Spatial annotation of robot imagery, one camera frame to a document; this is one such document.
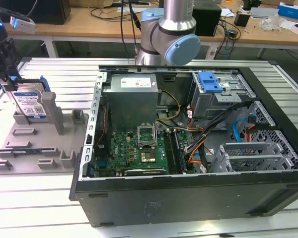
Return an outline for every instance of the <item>blue box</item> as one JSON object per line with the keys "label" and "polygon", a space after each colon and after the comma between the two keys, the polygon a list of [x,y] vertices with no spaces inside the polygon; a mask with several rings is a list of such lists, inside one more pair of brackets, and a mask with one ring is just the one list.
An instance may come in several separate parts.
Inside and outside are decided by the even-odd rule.
{"label": "blue box", "polygon": [[278,9],[279,9],[278,15],[298,19],[298,6],[297,5],[290,5],[290,4],[281,2],[278,6]]}

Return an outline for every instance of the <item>motherboard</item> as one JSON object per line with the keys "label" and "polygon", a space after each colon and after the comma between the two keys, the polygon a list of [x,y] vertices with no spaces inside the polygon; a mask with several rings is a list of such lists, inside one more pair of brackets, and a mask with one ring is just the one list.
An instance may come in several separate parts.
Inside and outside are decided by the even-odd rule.
{"label": "motherboard", "polygon": [[107,158],[96,160],[94,175],[124,177],[181,174],[185,172],[183,152],[187,145],[184,131],[115,131],[111,133],[110,154]]}

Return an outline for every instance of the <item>black speaker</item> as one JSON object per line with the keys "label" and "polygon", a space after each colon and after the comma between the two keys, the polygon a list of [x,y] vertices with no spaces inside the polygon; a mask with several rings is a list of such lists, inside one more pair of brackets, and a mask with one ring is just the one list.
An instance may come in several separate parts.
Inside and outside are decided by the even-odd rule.
{"label": "black speaker", "polygon": [[222,10],[212,0],[194,1],[193,17],[197,21],[197,36],[214,36]]}
{"label": "black speaker", "polygon": [[249,20],[250,14],[243,14],[238,12],[234,21],[235,26],[246,26]]}

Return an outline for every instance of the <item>chip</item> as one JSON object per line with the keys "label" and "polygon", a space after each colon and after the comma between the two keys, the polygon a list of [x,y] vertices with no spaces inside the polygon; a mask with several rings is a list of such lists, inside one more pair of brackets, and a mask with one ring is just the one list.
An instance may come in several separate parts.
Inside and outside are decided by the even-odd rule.
{"label": "chip", "polygon": [[142,150],[140,150],[140,155],[141,155],[142,163],[155,162],[155,150],[154,149],[142,149]]}

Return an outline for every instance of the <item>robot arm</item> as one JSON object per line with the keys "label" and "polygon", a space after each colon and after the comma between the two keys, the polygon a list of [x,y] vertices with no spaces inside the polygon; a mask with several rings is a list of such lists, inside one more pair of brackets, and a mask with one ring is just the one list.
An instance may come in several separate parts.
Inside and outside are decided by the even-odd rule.
{"label": "robot arm", "polygon": [[142,13],[141,50],[137,65],[185,65],[198,54],[200,39],[194,34],[194,0],[165,0],[164,8]]}
{"label": "robot arm", "polygon": [[[14,28],[17,28],[19,25],[17,20],[20,21],[20,25],[22,26],[31,25],[32,27],[34,25],[35,27],[34,22],[30,18],[18,12],[0,7],[0,15],[1,14],[12,17]],[[20,78],[17,69],[19,62],[20,59],[16,52],[14,41],[12,38],[8,38],[8,34],[0,18],[0,84],[4,86],[7,91],[16,90],[13,81],[16,78]]]}

